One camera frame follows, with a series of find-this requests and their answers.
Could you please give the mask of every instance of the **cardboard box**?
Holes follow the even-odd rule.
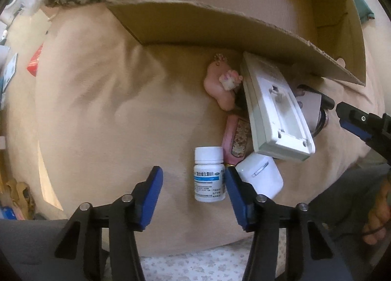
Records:
[[[237,49],[365,84],[364,42],[353,0],[107,1],[141,44]]]

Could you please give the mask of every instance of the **person's hand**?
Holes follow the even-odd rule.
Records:
[[[376,195],[374,207],[368,213],[368,223],[362,229],[363,233],[379,229],[391,219],[390,207],[387,203],[387,195],[391,193],[391,184],[386,179],[382,183],[379,193]],[[381,228],[374,234],[363,236],[368,245],[374,245],[386,236],[386,228]]]

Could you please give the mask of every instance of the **teal fabric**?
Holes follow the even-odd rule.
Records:
[[[361,24],[375,18],[375,14],[373,14],[372,10],[364,0],[354,0],[354,4],[356,5],[358,15],[360,16]]]

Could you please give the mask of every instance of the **white patterned sheet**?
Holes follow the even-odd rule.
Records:
[[[240,281],[252,238],[200,252],[140,258],[146,281]],[[276,276],[285,270],[286,230],[280,229]],[[111,280],[109,259],[104,281]]]

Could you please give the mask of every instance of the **wrinkled fabric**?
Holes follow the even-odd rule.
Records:
[[[203,89],[207,65],[223,53],[239,70],[242,53],[208,47],[141,46],[103,4],[61,11],[40,56],[36,109],[42,156],[70,216],[82,202],[112,203],[144,181],[154,165],[164,185],[150,226],[136,234],[140,255],[200,251],[240,240],[227,197],[194,200],[194,148],[221,144],[227,114]],[[335,100],[382,114],[370,55],[367,86],[284,73]],[[329,187],[366,145],[339,126],[335,111],[303,163],[278,161],[284,188],[275,201],[308,202]]]

